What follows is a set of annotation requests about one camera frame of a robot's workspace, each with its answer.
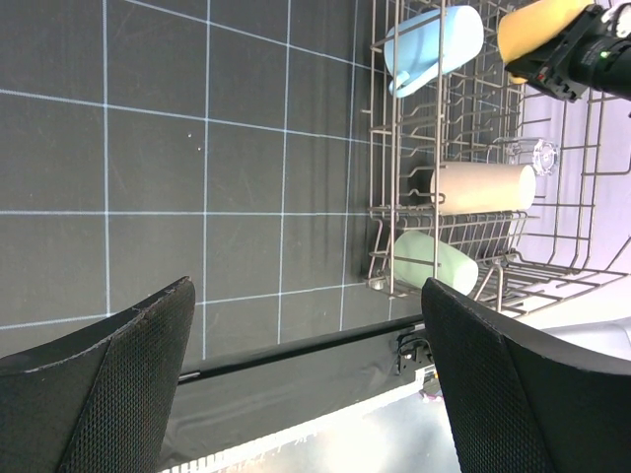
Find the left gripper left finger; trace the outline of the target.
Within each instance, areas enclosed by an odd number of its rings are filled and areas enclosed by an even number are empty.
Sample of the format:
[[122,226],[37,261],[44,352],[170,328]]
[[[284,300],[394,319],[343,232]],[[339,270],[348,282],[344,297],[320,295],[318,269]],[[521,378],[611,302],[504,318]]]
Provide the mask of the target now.
[[194,307],[194,285],[183,277],[2,358],[2,471],[156,471]]

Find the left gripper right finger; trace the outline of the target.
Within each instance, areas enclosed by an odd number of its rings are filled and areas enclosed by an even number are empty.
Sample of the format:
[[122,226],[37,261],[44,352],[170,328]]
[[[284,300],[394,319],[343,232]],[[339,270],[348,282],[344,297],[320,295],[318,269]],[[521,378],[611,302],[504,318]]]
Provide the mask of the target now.
[[630,364],[436,279],[422,315],[463,472],[627,472]]

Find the clear glass tumbler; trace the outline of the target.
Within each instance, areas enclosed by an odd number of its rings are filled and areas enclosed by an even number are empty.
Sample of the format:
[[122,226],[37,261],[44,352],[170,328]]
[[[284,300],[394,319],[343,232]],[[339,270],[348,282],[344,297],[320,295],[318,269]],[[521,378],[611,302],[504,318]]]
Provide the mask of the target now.
[[493,146],[501,163],[529,165],[537,176],[552,175],[560,164],[560,146],[544,138],[498,138]]

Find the light blue mug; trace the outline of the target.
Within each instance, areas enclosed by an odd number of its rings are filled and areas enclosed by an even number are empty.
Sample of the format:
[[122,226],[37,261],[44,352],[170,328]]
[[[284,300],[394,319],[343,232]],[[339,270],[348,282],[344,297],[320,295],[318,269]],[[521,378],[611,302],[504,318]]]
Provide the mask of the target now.
[[391,75],[388,91],[402,99],[475,58],[484,43],[484,27],[469,5],[449,6],[443,21],[438,10],[416,15],[391,28],[384,59]]

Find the beige paper cup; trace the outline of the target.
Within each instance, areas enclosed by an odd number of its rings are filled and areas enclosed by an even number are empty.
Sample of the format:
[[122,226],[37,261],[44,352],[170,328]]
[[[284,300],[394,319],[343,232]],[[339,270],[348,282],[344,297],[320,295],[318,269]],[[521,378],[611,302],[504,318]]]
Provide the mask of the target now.
[[444,215],[525,211],[534,201],[536,175],[529,165],[449,162],[432,174],[430,198]]

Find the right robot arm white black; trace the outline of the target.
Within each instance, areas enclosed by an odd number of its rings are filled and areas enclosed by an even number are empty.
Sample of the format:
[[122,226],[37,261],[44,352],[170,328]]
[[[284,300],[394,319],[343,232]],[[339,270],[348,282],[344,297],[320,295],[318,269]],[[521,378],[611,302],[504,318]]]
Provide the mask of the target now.
[[536,1],[500,20],[497,41],[515,84],[560,101],[586,89],[630,99],[628,1]]

